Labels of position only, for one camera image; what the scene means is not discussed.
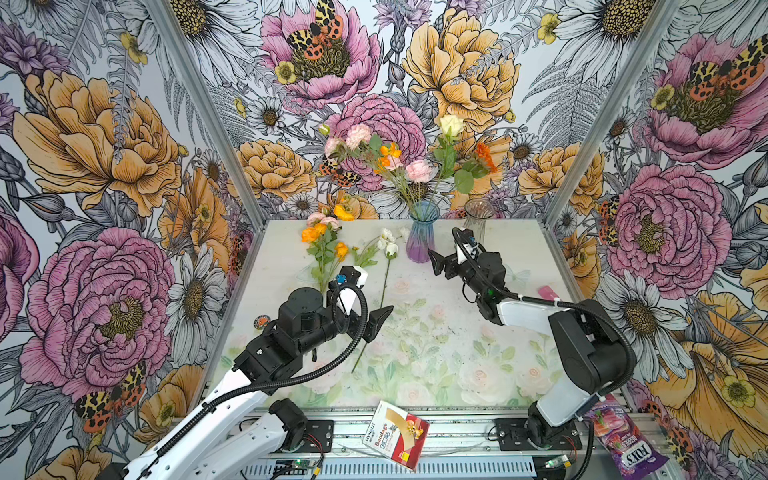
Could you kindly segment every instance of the vase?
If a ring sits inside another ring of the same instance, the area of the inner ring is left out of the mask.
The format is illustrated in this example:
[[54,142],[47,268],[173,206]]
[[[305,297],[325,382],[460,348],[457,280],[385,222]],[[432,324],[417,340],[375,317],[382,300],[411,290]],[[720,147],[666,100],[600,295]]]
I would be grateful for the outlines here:
[[485,198],[473,198],[464,205],[464,210],[467,212],[464,228],[472,230],[477,243],[483,243],[485,240],[485,221],[496,215],[493,205]]
[[417,263],[428,262],[427,250],[435,249],[435,220],[440,217],[440,209],[434,203],[422,200],[413,206],[410,214],[413,225],[406,245],[408,258]]

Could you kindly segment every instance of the purple candy bag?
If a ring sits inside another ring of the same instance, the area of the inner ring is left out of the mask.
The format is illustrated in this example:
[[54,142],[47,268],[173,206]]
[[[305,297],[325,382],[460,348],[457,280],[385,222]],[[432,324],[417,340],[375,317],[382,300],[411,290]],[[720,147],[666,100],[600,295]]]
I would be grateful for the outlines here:
[[611,453],[625,480],[640,480],[667,463],[651,446],[613,395],[592,407],[585,417],[594,423],[594,436]]

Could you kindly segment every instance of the black cable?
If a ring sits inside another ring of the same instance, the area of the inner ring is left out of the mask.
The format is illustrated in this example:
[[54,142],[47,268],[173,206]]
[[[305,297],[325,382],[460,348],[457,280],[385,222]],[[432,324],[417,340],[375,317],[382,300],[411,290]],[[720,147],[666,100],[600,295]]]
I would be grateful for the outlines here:
[[594,444],[594,423],[591,420],[587,420],[588,429],[589,429],[589,436],[587,437],[587,451],[584,453],[584,461],[581,463],[581,467],[579,467],[578,472],[576,472],[576,475],[571,478],[571,480],[579,480],[582,475],[587,471],[587,467],[589,466],[589,460],[592,458],[592,445]]
[[300,383],[309,382],[310,380],[314,380],[320,376],[325,375],[326,373],[330,372],[331,370],[335,369],[337,366],[341,365],[341,363],[347,359],[350,355],[352,355],[352,352],[357,347],[357,344],[360,343],[360,339],[362,339],[362,333],[366,329],[366,324],[368,323],[368,303],[366,302],[366,296],[362,293],[362,290],[357,286],[353,285],[351,283],[344,283],[342,286],[339,287],[339,289],[333,293],[331,297],[331,306],[336,305],[336,301],[338,300],[339,294],[342,290],[350,289],[357,295],[357,300],[360,301],[360,321],[357,323],[357,330],[355,331],[355,336],[352,338],[352,342],[349,343],[349,345],[344,349],[339,356],[337,356],[335,359],[331,360],[326,365],[318,368],[314,372],[307,373],[305,375],[301,376],[294,376],[289,379],[284,380],[275,380],[272,382],[262,382],[262,383],[252,383],[248,386],[240,387],[239,389],[232,390],[230,392],[224,393],[223,395],[216,397],[215,399],[211,400],[210,403],[203,402],[203,408],[194,416],[188,423],[186,423],[181,429],[168,440],[168,442],[160,447],[157,450],[157,457],[152,462],[152,464],[147,467],[143,472],[142,476],[147,476],[149,468],[157,463],[158,459],[168,453],[170,449],[174,447],[187,433],[190,432],[190,430],[197,425],[197,423],[200,422],[200,420],[203,419],[205,415],[207,415],[209,412],[212,412],[216,409],[216,407],[224,402],[227,402],[237,396],[244,395],[246,393],[252,393],[252,392],[258,392],[260,390],[273,390],[273,389],[282,389],[288,386],[294,386],[299,385]]
[[[478,277],[488,288],[492,288],[493,291],[498,295],[503,296],[505,298],[512,299],[512,300],[517,300],[520,302],[536,303],[538,305],[545,305],[545,306],[561,306],[563,308],[570,308],[573,310],[577,310],[582,313],[592,315],[595,319],[597,319],[598,322],[602,323],[607,328],[613,330],[613,332],[616,334],[616,337],[619,340],[619,344],[624,349],[624,352],[627,354],[627,365],[624,368],[624,373],[621,374],[618,380],[616,380],[615,382],[611,382],[607,386],[598,390],[599,396],[606,396],[608,393],[613,392],[615,389],[619,389],[625,383],[629,382],[632,379],[632,375],[634,373],[634,367],[637,365],[637,357],[635,356],[634,350],[632,349],[632,346],[629,344],[627,337],[616,326],[613,320],[611,320],[610,318],[607,318],[605,315],[603,315],[603,313],[597,310],[592,310],[589,307],[585,305],[580,305],[578,303],[561,302],[561,301],[558,301],[557,303],[555,303],[552,300],[544,300],[541,298],[534,298],[529,296],[520,297],[517,293],[509,292],[505,288],[504,289],[498,288],[482,272],[481,267],[478,265],[477,261],[474,258],[472,258],[472,255],[469,254],[469,252],[467,251],[467,248],[464,246],[465,242],[470,243],[469,239],[465,237],[464,231],[458,227],[453,227],[453,230],[451,230],[451,232],[452,232],[454,241],[458,245],[458,248],[462,251],[462,253],[464,254],[464,257],[466,257],[466,261],[469,262],[469,266],[475,269],[475,276]],[[480,245],[479,243],[478,245],[482,251],[485,251],[485,249],[482,248],[482,245]]]

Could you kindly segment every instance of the robotic arm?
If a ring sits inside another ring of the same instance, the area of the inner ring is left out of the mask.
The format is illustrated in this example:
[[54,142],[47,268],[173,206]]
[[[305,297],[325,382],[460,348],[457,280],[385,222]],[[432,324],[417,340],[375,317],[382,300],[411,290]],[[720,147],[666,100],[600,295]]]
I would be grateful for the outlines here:
[[506,270],[498,252],[487,252],[471,230],[453,229],[456,252],[444,257],[430,250],[435,275],[460,276],[480,313],[497,325],[523,326],[554,337],[565,371],[552,389],[528,409],[528,439],[547,448],[571,431],[601,397],[628,381],[636,357],[627,339],[594,300],[567,303],[519,296],[505,287]]
[[[250,458],[299,446],[307,422],[289,399],[273,403],[247,430],[222,441],[244,415],[265,403],[278,388],[306,382],[338,366],[360,339],[372,342],[392,312],[392,306],[368,314],[360,288],[368,274],[344,266],[329,283],[326,306],[313,288],[294,290],[280,306],[278,318],[248,343],[213,392],[172,432],[126,465],[119,476],[127,480],[214,480],[232,478]],[[360,314],[352,310],[355,298]],[[333,361],[315,372],[294,377],[305,353],[340,333],[353,341]]]

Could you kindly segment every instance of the floral tablecloth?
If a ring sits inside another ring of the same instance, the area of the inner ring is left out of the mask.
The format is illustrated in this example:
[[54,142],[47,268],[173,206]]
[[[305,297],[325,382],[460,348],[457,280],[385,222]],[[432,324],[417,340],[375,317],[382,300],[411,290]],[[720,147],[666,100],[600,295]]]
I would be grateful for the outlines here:
[[[276,317],[288,294],[310,286],[304,270],[311,258],[300,242],[303,221],[273,221],[267,228],[253,275],[249,279],[212,382],[220,381],[232,359],[260,331],[253,320],[261,313]],[[438,220],[437,251],[450,253],[450,230],[460,221]],[[406,220],[364,220],[345,223],[339,238],[362,246],[382,227],[397,231]],[[393,314],[376,340],[360,356],[362,346],[340,367],[312,382],[281,389],[273,397],[290,397],[299,407],[375,406],[380,399],[400,406],[527,407],[546,393],[563,374],[551,337],[528,329],[496,326],[461,295],[461,280],[435,277],[428,263],[413,263],[401,253],[386,274],[387,260],[367,268],[363,291],[371,309],[394,305]],[[549,285],[564,300],[566,286],[535,220],[493,220],[484,245],[499,251],[507,267],[510,290],[535,296]],[[318,361],[307,356],[300,373],[329,362],[346,348],[339,336],[318,349]]]

